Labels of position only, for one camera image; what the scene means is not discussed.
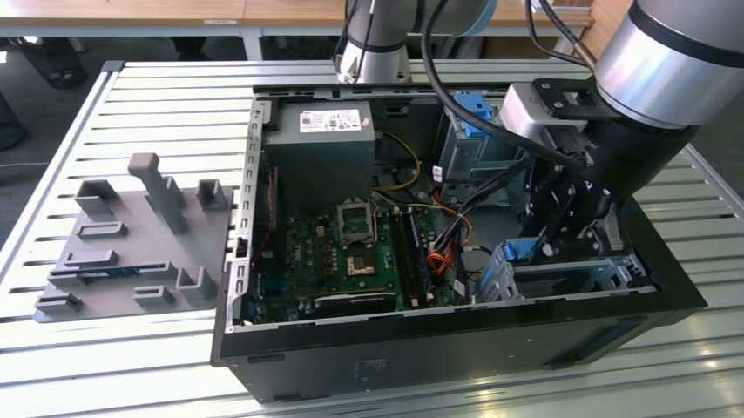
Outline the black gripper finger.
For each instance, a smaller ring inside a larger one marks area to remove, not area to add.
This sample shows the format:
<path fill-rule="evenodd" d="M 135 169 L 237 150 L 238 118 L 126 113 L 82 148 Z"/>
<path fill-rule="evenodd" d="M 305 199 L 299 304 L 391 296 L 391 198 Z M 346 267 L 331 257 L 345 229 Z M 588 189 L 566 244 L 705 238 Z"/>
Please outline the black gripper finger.
<path fill-rule="evenodd" d="M 566 190 L 558 195 L 542 231 L 542 256 L 548 261 L 592 260 L 613 251 L 605 226 L 612 208 L 608 190 Z"/>
<path fill-rule="evenodd" d="M 570 175 L 561 165 L 530 164 L 525 174 L 525 204 L 520 221 L 520 237 L 534 239 L 526 265 L 557 260 L 569 242 L 566 219 L 574 199 Z"/>

